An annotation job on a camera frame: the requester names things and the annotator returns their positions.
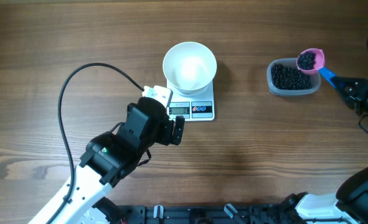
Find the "pink scoop blue handle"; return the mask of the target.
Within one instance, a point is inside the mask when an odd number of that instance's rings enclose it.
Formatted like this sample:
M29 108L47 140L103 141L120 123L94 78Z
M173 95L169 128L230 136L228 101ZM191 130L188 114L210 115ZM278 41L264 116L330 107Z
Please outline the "pink scoop blue handle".
M330 71L329 69L327 69L325 67L325 57L324 57L324 52L321 49L316 49L316 48L310 48L310 49L306 49L303 52L301 52L300 54L303 54L307 51L312 51L316 54L316 58L315 58L315 64L314 64L314 68L312 70L303 70L300 69L299 66L297 65L297 61L298 61L298 57L296 59L296 66L297 68L302 71L303 73L307 74L307 75L316 75L317 73L320 74L331 86L333 86L330 82L330 78L335 77L336 75Z

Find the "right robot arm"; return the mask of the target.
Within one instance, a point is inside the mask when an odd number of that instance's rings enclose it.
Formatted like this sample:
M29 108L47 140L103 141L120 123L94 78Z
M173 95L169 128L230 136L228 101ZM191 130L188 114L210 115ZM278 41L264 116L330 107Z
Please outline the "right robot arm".
M368 117L368 80L333 76L326 79L345 104ZM348 178L335 194L306 194L296 204L306 223L368 223L368 167Z

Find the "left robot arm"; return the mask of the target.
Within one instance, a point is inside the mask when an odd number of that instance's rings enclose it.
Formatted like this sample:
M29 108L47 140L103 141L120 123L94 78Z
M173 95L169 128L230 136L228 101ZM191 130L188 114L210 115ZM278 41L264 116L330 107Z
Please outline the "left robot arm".
M93 138L64 186L31 223L76 223L91 207L132 173L155 144L178 145L185 119L170 119L159 101L141 97L127 107L126 121Z

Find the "white digital kitchen scale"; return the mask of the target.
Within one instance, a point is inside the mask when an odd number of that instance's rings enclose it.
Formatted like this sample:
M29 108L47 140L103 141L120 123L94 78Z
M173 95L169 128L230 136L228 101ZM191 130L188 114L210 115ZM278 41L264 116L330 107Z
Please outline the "white digital kitchen scale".
M215 118L215 103L213 82L210 82L203 90L184 95L170 82L167 87L173 95L167 114L170 119L176 120L177 116L183 116L185 121L212 121Z

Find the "black beans in scoop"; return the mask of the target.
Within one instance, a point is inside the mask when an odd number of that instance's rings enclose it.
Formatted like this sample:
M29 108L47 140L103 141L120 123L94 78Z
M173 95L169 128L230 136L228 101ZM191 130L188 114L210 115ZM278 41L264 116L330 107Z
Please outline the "black beans in scoop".
M303 70L312 70L315 64L316 54L312 51L307 51L300 54L298 57L297 65Z

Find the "white round bowl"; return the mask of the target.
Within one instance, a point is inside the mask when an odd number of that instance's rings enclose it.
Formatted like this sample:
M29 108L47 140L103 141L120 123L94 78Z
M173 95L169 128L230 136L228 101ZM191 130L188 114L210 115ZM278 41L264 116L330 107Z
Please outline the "white round bowl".
M165 54L163 73L181 94L192 95L210 84L217 73L217 60L212 51L197 42L181 42Z

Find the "clear plastic food container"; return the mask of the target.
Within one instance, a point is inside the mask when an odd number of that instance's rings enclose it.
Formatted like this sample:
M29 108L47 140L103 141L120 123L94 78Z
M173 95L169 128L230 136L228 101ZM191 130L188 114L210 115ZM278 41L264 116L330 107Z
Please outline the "clear plastic food container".
M284 66L297 68L296 59L297 58L282 58L282 59L274 60L272 61L271 64L269 64L267 68L267 82L268 82L268 87L269 87L269 91L271 94L278 95L278 96L300 96L300 95L308 95L308 94L314 93L319 89L321 85L321 77L318 73L316 75L309 75L309 77L311 78L312 87L307 90L281 90L274 86L274 84L272 83L272 79L271 79L272 66L274 64L280 63Z

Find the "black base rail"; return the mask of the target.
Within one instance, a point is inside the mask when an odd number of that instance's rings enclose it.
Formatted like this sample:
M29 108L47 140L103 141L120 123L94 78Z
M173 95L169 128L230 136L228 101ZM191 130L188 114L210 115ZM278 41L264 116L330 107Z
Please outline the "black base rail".
M105 216L107 223L179 224L179 223L247 223L295 224L304 223L293 206L281 204L255 204L234 206L236 214L230 216L223 206L218 207L165 207L157 205L115 205L103 197L92 206Z

